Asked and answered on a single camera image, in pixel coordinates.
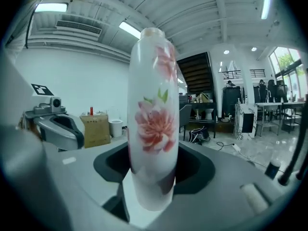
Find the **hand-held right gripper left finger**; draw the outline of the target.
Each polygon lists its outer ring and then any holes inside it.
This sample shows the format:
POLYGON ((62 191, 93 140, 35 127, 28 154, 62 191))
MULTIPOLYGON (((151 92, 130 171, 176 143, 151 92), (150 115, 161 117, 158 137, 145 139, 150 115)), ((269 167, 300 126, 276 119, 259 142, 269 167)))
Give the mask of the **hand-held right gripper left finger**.
POLYGON ((130 169, 128 143, 125 142, 98 155, 93 161, 93 166, 105 181, 121 183, 130 169))

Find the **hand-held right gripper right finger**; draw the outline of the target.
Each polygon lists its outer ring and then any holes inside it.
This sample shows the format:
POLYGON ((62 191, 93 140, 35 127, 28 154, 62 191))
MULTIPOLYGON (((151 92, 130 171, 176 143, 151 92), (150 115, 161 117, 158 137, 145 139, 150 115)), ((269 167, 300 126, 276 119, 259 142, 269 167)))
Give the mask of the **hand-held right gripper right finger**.
POLYGON ((174 194, 196 194, 213 179, 216 169, 207 156, 192 150, 179 148, 175 172, 174 194))

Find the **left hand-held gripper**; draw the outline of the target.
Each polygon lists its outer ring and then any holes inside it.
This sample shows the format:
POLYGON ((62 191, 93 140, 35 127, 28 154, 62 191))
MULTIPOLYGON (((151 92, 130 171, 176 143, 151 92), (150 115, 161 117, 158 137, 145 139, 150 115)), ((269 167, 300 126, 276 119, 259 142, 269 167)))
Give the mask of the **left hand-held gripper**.
POLYGON ((69 114, 60 97, 47 86, 31 84, 34 92, 24 112, 24 128, 34 129, 44 141, 59 151, 83 149, 85 126, 78 116, 69 114))

